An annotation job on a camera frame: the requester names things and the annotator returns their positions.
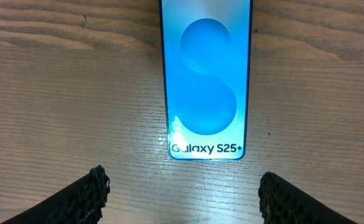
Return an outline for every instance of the wooden surface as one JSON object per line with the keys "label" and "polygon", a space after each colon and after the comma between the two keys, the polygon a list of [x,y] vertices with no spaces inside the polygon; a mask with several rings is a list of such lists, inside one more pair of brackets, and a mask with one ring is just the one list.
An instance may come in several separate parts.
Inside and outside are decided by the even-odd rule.
{"label": "wooden surface", "polygon": [[0,0],[0,222],[101,164],[100,223],[262,223],[268,170],[364,223],[364,1],[253,17],[245,158],[177,162],[156,0]]}

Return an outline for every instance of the smartphone box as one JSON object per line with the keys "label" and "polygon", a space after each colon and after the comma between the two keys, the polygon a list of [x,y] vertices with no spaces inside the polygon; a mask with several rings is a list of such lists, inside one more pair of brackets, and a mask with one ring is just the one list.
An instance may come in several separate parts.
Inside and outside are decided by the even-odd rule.
{"label": "smartphone box", "polygon": [[245,154],[252,1],[159,0],[173,159]]}

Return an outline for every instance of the wood grain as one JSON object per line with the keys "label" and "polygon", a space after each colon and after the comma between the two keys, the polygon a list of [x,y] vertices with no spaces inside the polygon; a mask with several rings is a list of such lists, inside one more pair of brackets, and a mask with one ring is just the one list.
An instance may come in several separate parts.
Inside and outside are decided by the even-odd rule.
{"label": "wood grain", "polygon": [[0,0],[0,222],[101,164],[100,223],[262,223],[268,170],[364,223],[364,0],[253,18],[245,158],[177,162],[157,1]]}

